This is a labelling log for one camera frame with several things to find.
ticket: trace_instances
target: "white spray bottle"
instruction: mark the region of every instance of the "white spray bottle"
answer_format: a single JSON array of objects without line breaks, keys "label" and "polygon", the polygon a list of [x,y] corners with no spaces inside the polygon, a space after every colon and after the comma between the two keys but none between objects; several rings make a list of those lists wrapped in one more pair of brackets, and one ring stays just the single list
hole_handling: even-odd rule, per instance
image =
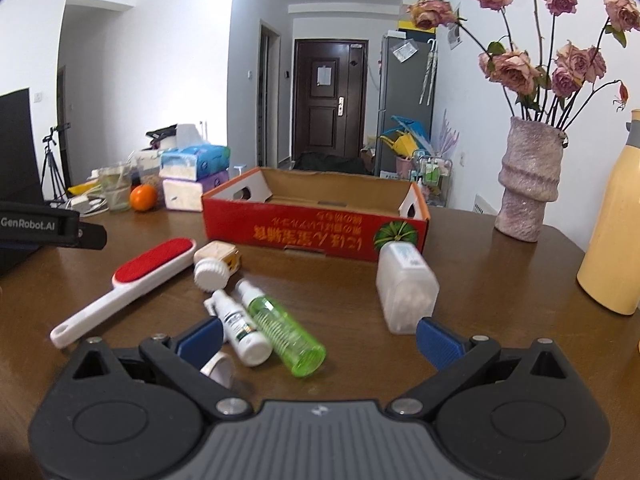
[{"label": "white spray bottle", "polygon": [[232,300],[224,290],[217,290],[205,307],[211,316],[217,315],[225,329],[225,336],[236,351],[242,364],[261,365],[271,355],[273,347],[258,329],[242,306]]}]

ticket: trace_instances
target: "orange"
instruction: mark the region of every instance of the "orange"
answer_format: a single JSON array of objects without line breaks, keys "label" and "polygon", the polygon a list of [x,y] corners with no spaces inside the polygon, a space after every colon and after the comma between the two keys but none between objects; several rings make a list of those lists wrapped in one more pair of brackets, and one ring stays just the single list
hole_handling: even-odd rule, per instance
[{"label": "orange", "polygon": [[136,211],[149,211],[158,203],[158,192],[155,187],[142,184],[131,192],[129,203]]}]

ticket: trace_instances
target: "metal screw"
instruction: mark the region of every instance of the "metal screw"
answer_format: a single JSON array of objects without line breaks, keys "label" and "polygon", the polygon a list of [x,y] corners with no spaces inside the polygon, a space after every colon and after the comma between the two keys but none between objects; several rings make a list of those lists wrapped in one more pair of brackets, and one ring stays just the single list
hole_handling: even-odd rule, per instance
[{"label": "metal screw", "polygon": [[216,404],[216,409],[223,415],[240,415],[249,409],[249,403],[238,397],[222,399]]},{"label": "metal screw", "polygon": [[405,397],[394,400],[391,403],[391,409],[399,415],[415,415],[422,411],[422,403],[418,399]]}]

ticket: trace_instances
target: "black bag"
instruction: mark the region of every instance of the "black bag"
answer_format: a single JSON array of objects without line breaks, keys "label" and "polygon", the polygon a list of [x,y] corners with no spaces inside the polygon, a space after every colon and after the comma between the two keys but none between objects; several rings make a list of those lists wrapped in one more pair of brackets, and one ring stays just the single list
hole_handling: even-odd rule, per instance
[{"label": "black bag", "polygon": [[300,155],[294,170],[300,171],[333,171],[334,173],[350,173],[358,175],[370,175],[365,167],[364,160],[359,157],[346,158],[325,153],[306,152]]}]

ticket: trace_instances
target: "pink textured vase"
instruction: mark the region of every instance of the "pink textured vase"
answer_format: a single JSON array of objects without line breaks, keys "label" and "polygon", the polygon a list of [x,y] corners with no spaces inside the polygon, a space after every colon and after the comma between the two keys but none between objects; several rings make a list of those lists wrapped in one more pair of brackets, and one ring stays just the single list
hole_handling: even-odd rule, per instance
[{"label": "pink textured vase", "polygon": [[495,228],[537,242],[547,202],[558,199],[564,133],[548,124],[511,119],[507,152],[498,181],[504,186]]}]

